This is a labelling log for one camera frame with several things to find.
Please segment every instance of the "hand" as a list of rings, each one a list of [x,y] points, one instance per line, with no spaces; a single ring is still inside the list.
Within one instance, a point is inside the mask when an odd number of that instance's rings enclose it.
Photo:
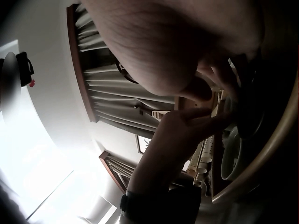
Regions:
[[[157,95],[211,98],[196,69],[236,99],[228,58],[252,59],[263,21],[252,0],[82,0],[105,43],[131,77]]]
[[[191,108],[165,114],[131,177],[128,191],[146,194],[168,190],[198,144],[231,122],[229,113],[213,118],[207,117],[210,113],[207,108]]]

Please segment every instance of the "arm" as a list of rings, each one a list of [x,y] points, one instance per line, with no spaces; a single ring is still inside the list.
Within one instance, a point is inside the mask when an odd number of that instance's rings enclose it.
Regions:
[[[213,118],[206,108],[172,111],[163,116],[150,145],[136,167],[127,191],[141,195],[166,193],[198,144],[231,121],[229,114]],[[122,217],[123,223],[131,223]]]

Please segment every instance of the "paper roll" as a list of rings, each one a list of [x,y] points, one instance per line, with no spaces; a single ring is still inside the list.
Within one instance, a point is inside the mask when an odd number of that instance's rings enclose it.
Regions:
[[[206,144],[202,151],[201,161],[202,162],[212,162],[212,146],[213,146],[213,136],[210,136],[206,140]]]
[[[208,164],[206,162],[202,162],[202,160],[200,160],[200,162],[196,168],[196,171],[199,174],[205,174],[208,171]]]
[[[200,142],[199,145],[197,146],[197,149],[195,150],[195,152],[190,160],[189,166],[186,170],[187,174],[189,174],[190,176],[193,176],[193,177],[196,176],[196,167],[198,164],[200,152],[202,151],[202,148],[203,148],[203,142],[204,141]]]
[[[193,180],[193,185],[200,187],[204,179],[205,178],[203,174],[197,174]]]

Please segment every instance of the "finger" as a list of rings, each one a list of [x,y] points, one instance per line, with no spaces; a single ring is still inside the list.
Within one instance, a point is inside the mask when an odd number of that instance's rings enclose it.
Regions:
[[[229,62],[226,60],[217,62],[212,70],[221,82],[222,87],[229,92],[235,101],[238,101],[239,86],[237,77],[233,73]]]
[[[212,97],[211,87],[207,82],[194,76],[190,83],[178,94],[195,102],[207,101]]]
[[[203,117],[211,114],[211,109],[209,108],[189,108],[180,111],[180,115],[185,120],[190,120],[198,117]]]
[[[222,113],[215,117],[205,118],[197,125],[196,129],[205,139],[218,131],[223,131],[232,121],[232,113]]]
[[[197,67],[197,71],[206,77],[208,77],[210,80],[212,80],[216,85],[218,85],[220,88],[223,88],[221,85],[221,82],[219,81],[218,77],[215,75],[211,67]]]

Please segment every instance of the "black wristband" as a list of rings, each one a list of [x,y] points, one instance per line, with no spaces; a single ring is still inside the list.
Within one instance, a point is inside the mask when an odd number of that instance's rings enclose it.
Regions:
[[[136,223],[194,223],[201,200],[201,188],[176,188],[165,194],[141,195],[127,192],[120,208]]]

